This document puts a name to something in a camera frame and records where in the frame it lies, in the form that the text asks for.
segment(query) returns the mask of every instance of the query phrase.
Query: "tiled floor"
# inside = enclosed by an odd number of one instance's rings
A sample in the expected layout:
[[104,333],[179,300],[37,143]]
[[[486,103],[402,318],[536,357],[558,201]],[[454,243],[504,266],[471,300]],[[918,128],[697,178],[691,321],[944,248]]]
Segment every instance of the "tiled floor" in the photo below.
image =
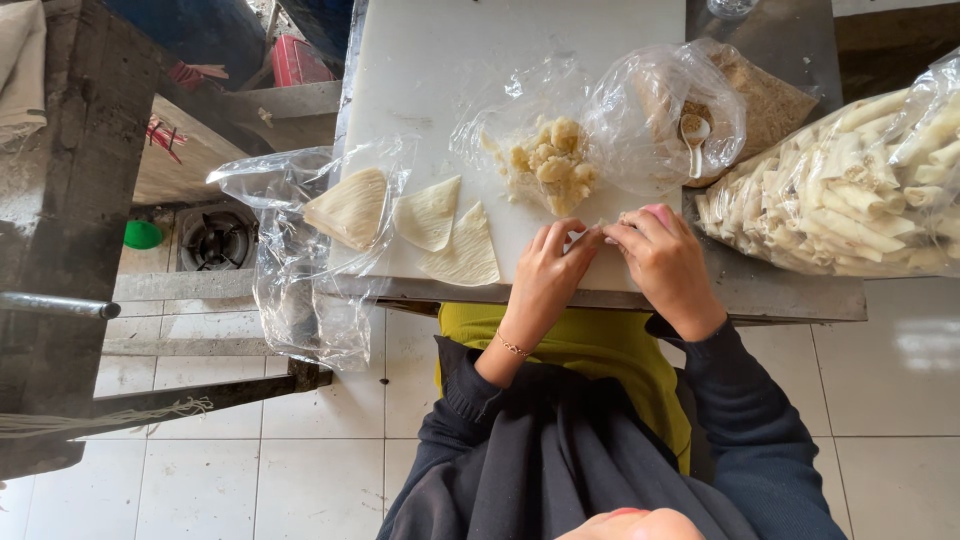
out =
[[[165,260],[127,267],[165,271]],[[741,334],[815,436],[824,493],[848,535],[960,537],[960,281],[871,281],[867,292],[870,322]],[[109,335],[262,335],[252,309],[250,300],[138,303],[124,306]],[[74,467],[8,481],[0,539],[373,538],[437,398],[437,322],[379,309],[372,326],[368,372],[105,433]],[[284,369],[283,357],[105,357],[97,394]]]

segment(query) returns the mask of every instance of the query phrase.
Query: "spoon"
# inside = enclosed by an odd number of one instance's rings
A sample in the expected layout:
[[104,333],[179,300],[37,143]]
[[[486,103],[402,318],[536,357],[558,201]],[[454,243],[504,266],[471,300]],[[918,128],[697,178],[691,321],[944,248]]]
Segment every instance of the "spoon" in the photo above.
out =
[[686,147],[690,149],[690,178],[700,178],[704,166],[704,154],[700,145],[710,135],[710,125],[700,116],[684,114],[680,117],[680,133],[684,136]]

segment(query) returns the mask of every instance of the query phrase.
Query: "stainless steel table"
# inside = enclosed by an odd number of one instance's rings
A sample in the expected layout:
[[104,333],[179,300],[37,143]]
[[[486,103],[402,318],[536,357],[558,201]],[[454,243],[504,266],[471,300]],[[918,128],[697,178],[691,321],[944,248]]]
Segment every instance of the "stainless steel table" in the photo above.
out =
[[[344,73],[343,97],[334,148],[342,152],[353,95],[368,0],[356,0]],[[833,11],[829,0],[760,0],[745,19],[723,21],[707,10],[705,0],[687,0],[686,38],[713,37],[735,46],[747,59],[795,86],[813,86],[822,95],[809,119],[843,105]],[[697,219],[694,190],[684,190],[684,216]],[[741,323],[862,321],[867,319],[863,280],[804,276],[748,258],[698,235],[704,247],[713,290],[731,318]],[[429,312],[438,302],[506,303],[510,286],[458,287],[432,280],[387,279],[381,302]],[[652,310],[642,294],[579,290],[576,307]]]

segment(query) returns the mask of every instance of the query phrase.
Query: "bracelet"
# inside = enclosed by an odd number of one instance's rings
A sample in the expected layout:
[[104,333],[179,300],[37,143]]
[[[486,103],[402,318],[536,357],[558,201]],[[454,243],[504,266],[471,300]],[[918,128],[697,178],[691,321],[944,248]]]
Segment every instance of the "bracelet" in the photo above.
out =
[[495,335],[500,339],[500,343],[503,343],[503,346],[507,349],[507,351],[510,351],[517,356],[527,357],[530,355],[530,353],[520,349],[517,345],[511,345],[510,343],[507,343],[507,340],[500,335],[500,329],[496,329]]

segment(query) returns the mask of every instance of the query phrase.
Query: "green bottle cap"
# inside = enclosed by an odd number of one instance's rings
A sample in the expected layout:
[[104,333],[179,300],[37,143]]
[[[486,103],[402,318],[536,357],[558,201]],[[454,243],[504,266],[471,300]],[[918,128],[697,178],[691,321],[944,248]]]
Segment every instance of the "green bottle cap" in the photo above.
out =
[[128,221],[127,232],[123,235],[123,245],[135,250],[149,250],[160,245],[163,232],[149,221]]

